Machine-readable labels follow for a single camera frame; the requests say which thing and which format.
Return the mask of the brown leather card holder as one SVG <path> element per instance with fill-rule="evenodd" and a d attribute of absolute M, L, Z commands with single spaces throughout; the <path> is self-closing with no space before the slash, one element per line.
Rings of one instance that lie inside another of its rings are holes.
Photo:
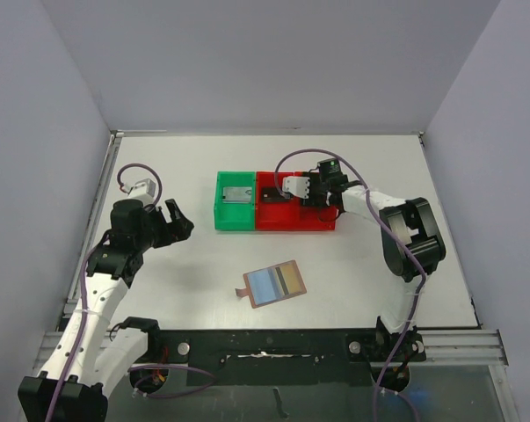
<path fill-rule="evenodd" d="M 243 281 L 244 286 L 235 289 L 236 296 L 248 298 L 253 309 L 307 293 L 295 260 L 245 273 Z"/>

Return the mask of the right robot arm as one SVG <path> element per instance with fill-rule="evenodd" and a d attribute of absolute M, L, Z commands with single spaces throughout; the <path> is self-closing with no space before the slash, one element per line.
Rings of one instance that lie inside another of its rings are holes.
<path fill-rule="evenodd" d="M 340 215 L 359 215 L 380 226 L 384 262 L 398 278 L 380 315 L 381 326 L 390 334 L 411 331 L 424 284 L 447 253 L 429 201 L 392 197 L 350 180 L 335 158 L 323 160 L 301 177 L 295 191 L 287 182 L 282 189 L 303 206 L 335 207 Z"/>

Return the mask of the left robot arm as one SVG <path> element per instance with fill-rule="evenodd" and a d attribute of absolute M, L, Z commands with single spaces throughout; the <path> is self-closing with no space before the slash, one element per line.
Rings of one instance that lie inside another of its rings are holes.
<path fill-rule="evenodd" d="M 187 240 L 193 223 L 174 199 L 170 215 L 141 200 L 114 203 L 110 228 L 83 262 L 81 297 L 60 340 L 35 376 L 26 376 L 18 399 L 29 421 L 103 421 L 108 399 L 137 360 L 153 362 L 162 354 L 156 320 L 130 317 L 126 335 L 103 347 L 115 310 L 143 265 L 143 255 Z"/>

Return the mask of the blue credit card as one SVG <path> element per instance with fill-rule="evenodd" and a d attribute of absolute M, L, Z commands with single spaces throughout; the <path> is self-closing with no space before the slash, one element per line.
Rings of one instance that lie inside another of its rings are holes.
<path fill-rule="evenodd" d="M 268 269 L 248 273 L 247 280 L 256 305 L 264 305 L 277 299 L 276 284 Z"/>

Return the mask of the green plastic bin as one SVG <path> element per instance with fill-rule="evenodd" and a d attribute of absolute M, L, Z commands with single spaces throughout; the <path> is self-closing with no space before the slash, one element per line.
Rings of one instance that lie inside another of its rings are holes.
<path fill-rule="evenodd" d="M 254 231 L 255 171 L 218 171 L 214 196 L 214 228 L 219 231 Z"/>

